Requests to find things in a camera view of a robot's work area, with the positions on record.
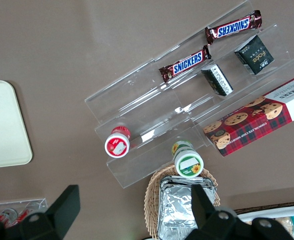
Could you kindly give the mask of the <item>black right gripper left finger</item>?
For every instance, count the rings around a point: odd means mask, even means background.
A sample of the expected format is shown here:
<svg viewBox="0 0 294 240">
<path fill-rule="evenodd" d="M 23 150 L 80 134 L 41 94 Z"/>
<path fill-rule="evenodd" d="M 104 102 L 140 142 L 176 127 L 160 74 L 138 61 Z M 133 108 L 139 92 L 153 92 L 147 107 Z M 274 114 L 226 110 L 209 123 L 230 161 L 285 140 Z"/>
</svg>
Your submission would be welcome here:
<svg viewBox="0 0 294 240">
<path fill-rule="evenodd" d="M 9 228 L 0 222 L 0 240 L 62 240 L 79 212 L 79 185 L 69 185 L 46 211 L 34 211 Z"/>
</svg>

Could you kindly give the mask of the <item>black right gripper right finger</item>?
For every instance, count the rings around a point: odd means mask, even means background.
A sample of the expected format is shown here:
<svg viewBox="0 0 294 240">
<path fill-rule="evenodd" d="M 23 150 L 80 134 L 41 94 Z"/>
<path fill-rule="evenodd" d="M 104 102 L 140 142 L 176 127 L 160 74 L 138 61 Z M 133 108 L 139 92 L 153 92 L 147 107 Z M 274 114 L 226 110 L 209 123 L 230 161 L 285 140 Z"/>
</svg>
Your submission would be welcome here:
<svg viewBox="0 0 294 240">
<path fill-rule="evenodd" d="M 192 213 L 197 228 L 188 240 L 292 240 L 276 220 L 258 217 L 249 225 L 230 208 L 214 207 L 200 185 L 192 185 Z"/>
</svg>

